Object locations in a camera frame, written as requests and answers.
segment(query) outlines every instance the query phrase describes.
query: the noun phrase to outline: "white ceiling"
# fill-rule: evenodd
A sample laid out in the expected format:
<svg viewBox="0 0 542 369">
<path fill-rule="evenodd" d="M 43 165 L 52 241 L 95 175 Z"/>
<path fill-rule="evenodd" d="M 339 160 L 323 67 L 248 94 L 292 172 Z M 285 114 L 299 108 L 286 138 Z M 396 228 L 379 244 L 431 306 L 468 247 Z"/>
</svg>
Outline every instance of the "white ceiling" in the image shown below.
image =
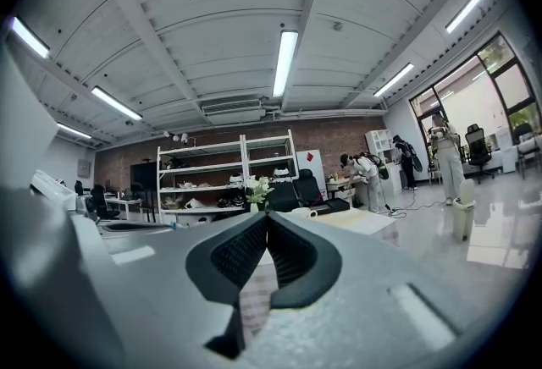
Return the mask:
<svg viewBox="0 0 542 369">
<path fill-rule="evenodd" d="M 50 113 L 106 146 L 163 129 L 208 127 L 200 109 L 205 100 L 271 97 L 282 30 L 300 31 L 296 61 L 285 96 L 267 104 L 284 112 L 374 107 L 381 85 L 408 62 L 415 65 L 408 80 L 414 79 L 494 2 L 483 0 L 448 34 L 445 25 L 467 0 L 444 0 L 430 13 L 433 1 L 20 0 L 15 14 L 51 48 L 52 62 L 36 61 L 9 40 Z M 408 36 L 420 19 L 427 26 Z M 404 51 L 379 65 L 406 36 L 412 42 Z M 365 85 L 377 67 L 381 75 Z M 143 124 L 126 125 L 97 102 L 87 93 L 95 85 L 143 115 Z"/>
</svg>

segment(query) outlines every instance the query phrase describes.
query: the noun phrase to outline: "television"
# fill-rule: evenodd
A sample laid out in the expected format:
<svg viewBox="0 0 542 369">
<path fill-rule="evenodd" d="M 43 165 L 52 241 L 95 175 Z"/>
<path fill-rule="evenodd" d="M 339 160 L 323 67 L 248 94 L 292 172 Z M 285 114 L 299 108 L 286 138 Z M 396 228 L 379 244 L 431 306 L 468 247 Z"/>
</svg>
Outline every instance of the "television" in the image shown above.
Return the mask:
<svg viewBox="0 0 542 369">
<path fill-rule="evenodd" d="M 130 166 L 130 184 L 141 185 L 143 190 L 155 190 L 156 186 L 156 162 L 144 162 Z"/>
</svg>

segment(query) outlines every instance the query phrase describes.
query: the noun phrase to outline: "office chair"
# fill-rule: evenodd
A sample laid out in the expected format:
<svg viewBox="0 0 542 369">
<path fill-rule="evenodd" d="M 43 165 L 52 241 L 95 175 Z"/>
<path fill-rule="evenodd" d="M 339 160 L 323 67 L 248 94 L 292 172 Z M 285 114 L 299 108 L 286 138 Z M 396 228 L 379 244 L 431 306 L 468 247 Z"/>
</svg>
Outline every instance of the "office chair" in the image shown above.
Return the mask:
<svg viewBox="0 0 542 369">
<path fill-rule="evenodd" d="M 468 156 L 468 164 L 480 168 L 478 173 L 478 184 L 482 184 L 482 175 L 490 175 L 492 179 L 495 176 L 486 170 L 484 165 L 491 160 L 491 151 L 485 144 L 484 129 L 478 127 L 477 124 L 469 125 L 467 127 L 467 133 L 465 134 L 467 139 L 468 149 L 470 154 Z"/>
<path fill-rule="evenodd" d="M 83 196 L 83 183 L 79 180 L 75 181 L 75 193 L 77 193 L 77 196 Z"/>
<path fill-rule="evenodd" d="M 520 136 L 529 135 L 533 136 L 523 142 L 520 141 Z M 540 147 L 536 142 L 536 137 L 534 136 L 533 127 L 528 123 L 519 124 L 513 131 L 512 136 L 514 143 L 517 145 L 517 162 L 519 168 L 522 170 L 522 178 L 525 179 L 525 165 L 527 161 L 527 155 L 534 154 L 536 156 L 535 164 L 540 164 L 540 169 L 542 170 L 542 161 L 540 161 Z"/>
<path fill-rule="evenodd" d="M 297 194 L 291 182 L 272 183 L 269 186 L 274 190 L 268 193 L 266 200 L 273 211 L 290 212 L 299 207 Z"/>
<path fill-rule="evenodd" d="M 294 181 L 294 188 L 299 202 L 304 207 L 311 207 L 322 200 L 322 193 L 320 193 L 316 178 L 314 178 L 310 169 L 300 169 L 299 179 Z"/>
<path fill-rule="evenodd" d="M 101 185 L 95 185 L 91 190 L 91 196 L 96 206 L 98 217 L 110 220 L 116 218 L 120 214 L 120 211 L 108 210 L 108 204 L 105 203 L 105 197 L 103 197 L 104 192 L 105 189 Z"/>
</svg>

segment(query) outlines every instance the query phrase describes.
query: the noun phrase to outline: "person standing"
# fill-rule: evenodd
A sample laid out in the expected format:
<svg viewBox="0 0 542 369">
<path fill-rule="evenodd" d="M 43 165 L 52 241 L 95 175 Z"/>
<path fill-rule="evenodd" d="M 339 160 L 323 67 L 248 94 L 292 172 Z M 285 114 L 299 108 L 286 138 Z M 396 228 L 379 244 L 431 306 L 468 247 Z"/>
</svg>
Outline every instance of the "person standing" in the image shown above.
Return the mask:
<svg viewBox="0 0 542 369">
<path fill-rule="evenodd" d="M 416 180 L 414 179 L 414 148 L 404 141 L 399 135 L 393 137 L 395 147 L 401 152 L 401 167 L 406 175 L 406 187 L 409 190 L 417 190 Z"/>
<path fill-rule="evenodd" d="M 459 149 L 459 135 L 453 125 L 448 124 L 440 113 L 432 117 L 434 127 L 429 129 L 433 157 L 439 161 L 444 182 L 446 205 L 451 205 L 459 196 L 459 184 L 465 180 Z"/>
<path fill-rule="evenodd" d="M 369 211 L 379 212 L 379 170 L 376 165 L 363 153 L 359 156 L 343 154 L 340 156 L 340 164 L 342 168 L 351 167 L 349 185 L 354 184 L 354 177 L 358 174 L 367 180 Z"/>
</svg>

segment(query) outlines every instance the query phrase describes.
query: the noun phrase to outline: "air conditioning unit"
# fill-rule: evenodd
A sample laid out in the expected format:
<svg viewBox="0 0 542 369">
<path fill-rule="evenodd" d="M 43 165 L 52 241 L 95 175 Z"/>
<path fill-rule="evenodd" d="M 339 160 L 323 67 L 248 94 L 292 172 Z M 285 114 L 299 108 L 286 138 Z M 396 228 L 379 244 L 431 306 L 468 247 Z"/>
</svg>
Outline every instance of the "air conditioning unit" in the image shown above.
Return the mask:
<svg viewBox="0 0 542 369">
<path fill-rule="evenodd" d="M 231 125 L 258 122 L 265 116 L 260 100 L 222 102 L 202 106 L 202 111 L 213 125 Z"/>
</svg>

